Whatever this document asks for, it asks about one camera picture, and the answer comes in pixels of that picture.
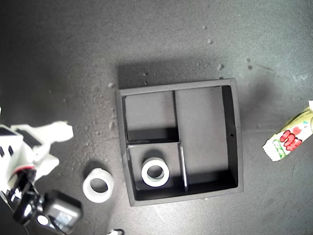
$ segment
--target white debris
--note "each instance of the white debris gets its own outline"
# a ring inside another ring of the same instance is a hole
[[[217,66],[217,69],[218,70],[222,70],[224,68],[224,65],[223,64],[219,64],[218,66]]]

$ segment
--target black cable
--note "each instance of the black cable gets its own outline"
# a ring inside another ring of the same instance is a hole
[[[59,232],[61,235],[67,235],[62,231],[62,229],[59,228],[59,226],[55,223],[55,218],[53,218],[51,215],[48,216],[50,219],[51,224],[54,226],[55,230]]]
[[[9,206],[9,208],[11,209],[11,211],[14,213],[14,210],[12,209],[12,207],[11,207],[8,203],[6,203],[6,204]],[[26,225],[23,225],[23,227],[24,227],[24,230],[25,230],[26,235],[29,235],[29,231],[27,230]]]
[[[25,230],[26,235],[29,235],[29,232],[28,232],[28,230],[27,230],[27,227],[26,227],[25,225],[24,225],[23,227],[24,227],[24,230]]]

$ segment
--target white robot part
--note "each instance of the white robot part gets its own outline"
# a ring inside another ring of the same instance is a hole
[[[0,125],[0,190],[10,190],[9,183],[15,172],[33,168],[36,179],[48,175],[59,163],[59,159],[49,154],[51,144],[63,142],[73,137],[73,128],[64,121],[42,127]]]

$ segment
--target white ring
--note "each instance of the white ring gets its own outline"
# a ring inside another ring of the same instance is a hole
[[[93,179],[103,180],[107,184],[108,190],[105,192],[96,192],[95,190],[93,190],[90,184],[90,182]],[[106,170],[103,170],[101,168],[93,169],[90,172],[90,174],[87,176],[87,178],[84,180],[84,184],[83,184],[84,195],[90,201],[95,202],[95,203],[101,203],[101,202],[107,201],[112,195],[113,188],[114,188],[113,177],[111,176],[110,173],[108,173]]]
[[[155,165],[161,167],[163,171],[159,176],[151,177],[148,175],[148,170],[150,167]],[[144,161],[141,170],[141,177],[147,185],[151,187],[160,187],[168,181],[170,177],[170,170],[163,159],[152,157]]]

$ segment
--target small hole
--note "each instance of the small hole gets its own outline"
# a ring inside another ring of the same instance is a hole
[[[4,157],[4,151],[3,151],[1,146],[0,146],[0,155],[1,155],[1,157]]]
[[[108,186],[106,184],[106,182],[104,182],[103,180],[100,179],[93,179],[90,182],[90,185],[92,187],[93,190],[95,190],[96,192],[105,192],[108,190]]]
[[[13,149],[12,149],[11,146],[9,146],[9,153],[10,153],[11,156],[13,155]]]
[[[163,169],[158,165],[153,165],[148,169],[148,175],[152,178],[156,178],[162,174]]]

